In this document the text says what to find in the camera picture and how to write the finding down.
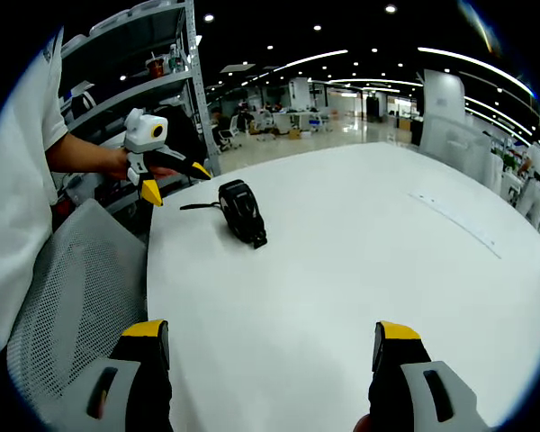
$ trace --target gray mesh chair back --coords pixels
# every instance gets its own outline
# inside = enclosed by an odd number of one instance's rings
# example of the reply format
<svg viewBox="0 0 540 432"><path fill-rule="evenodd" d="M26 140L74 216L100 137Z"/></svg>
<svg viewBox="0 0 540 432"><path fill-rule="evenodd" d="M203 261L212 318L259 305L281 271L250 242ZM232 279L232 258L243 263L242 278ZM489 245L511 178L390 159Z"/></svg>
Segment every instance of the gray mesh chair back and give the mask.
<svg viewBox="0 0 540 432"><path fill-rule="evenodd" d="M146 248L88 200L38 255L7 347L18 391L46 424L63 391L120 334L147 318Z"/></svg>

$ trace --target gray shelf post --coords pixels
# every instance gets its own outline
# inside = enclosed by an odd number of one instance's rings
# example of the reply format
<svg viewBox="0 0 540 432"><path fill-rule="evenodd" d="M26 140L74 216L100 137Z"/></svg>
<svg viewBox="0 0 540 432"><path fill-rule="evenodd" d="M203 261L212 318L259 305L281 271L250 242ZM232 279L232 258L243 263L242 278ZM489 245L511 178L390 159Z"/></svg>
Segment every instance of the gray shelf post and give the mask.
<svg viewBox="0 0 540 432"><path fill-rule="evenodd" d="M198 56L198 46L196 45L196 21L194 18L194 0L185 0L186 4L186 33L188 37L188 51L192 59L190 61L192 72L192 82L194 86L194 94L196 104L198 105L198 114L200 116L200 124L202 126L202 134L208 149L208 158L211 163L211 170L215 176L221 174L220 163L218 161L218 149L212 128L210 127L210 115L208 114L208 105L206 105L206 93L204 92L204 84L202 80L202 71L200 69L200 57Z"/></svg>

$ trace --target office floor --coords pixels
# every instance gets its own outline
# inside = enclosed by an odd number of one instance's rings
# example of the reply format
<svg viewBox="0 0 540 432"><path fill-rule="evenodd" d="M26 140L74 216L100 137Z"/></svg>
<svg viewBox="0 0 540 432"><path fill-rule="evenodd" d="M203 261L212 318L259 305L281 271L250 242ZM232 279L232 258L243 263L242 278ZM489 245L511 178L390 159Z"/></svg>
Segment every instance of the office floor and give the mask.
<svg viewBox="0 0 540 432"><path fill-rule="evenodd" d="M268 160L349 144L387 141L418 150L418 146L410 144L411 132L394 128L388 123L370 123L353 117L343 117L332 121L330 128L332 131L313 132L307 139L289 139L288 135L273 139L270 134L240 134L233 142L241 144L242 147L232 148L220 155L221 171L228 173Z"/></svg>

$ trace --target person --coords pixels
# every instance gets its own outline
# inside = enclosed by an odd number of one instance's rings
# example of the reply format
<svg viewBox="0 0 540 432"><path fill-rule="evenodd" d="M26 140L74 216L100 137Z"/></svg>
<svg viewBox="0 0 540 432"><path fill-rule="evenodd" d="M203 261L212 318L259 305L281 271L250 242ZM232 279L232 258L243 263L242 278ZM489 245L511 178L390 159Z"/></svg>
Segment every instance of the person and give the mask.
<svg viewBox="0 0 540 432"><path fill-rule="evenodd" d="M222 114L222 110L218 107L214 107L211 110L212 122L215 127L212 128L212 135L214 135L214 141L220 150L224 151L226 146L222 143L220 131L227 131L230 129L230 119L227 115Z"/></svg>
<svg viewBox="0 0 540 432"><path fill-rule="evenodd" d="M108 149L68 132L59 107L62 31L38 53L0 113L0 351L52 232L57 191L51 171L98 172L125 179L124 149ZM158 176L175 172L151 168Z"/></svg>
<svg viewBox="0 0 540 432"><path fill-rule="evenodd" d="M524 184L524 192L518 198L516 210L538 230L540 226L540 144L538 141L534 141L526 152L524 163L518 170L518 175L522 173L527 173L528 178Z"/></svg>

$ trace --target white table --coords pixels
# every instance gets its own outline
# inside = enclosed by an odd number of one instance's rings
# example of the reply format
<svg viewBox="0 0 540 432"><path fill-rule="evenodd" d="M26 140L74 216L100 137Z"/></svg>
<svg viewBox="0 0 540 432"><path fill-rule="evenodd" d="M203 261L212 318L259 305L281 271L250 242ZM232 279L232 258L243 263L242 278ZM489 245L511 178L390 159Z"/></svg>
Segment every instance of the white table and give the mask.
<svg viewBox="0 0 540 432"><path fill-rule="evenodd" d="M218 210L178 210L236 178L265 219L258 250ZM421 192L482 230L499 257L410 196ZM487 188L410 150L305 153L155 209L148 315L169 322L175 430L352 430L369 411L378 320L413 327L497 425L540 365L540 236Z"/></svg>

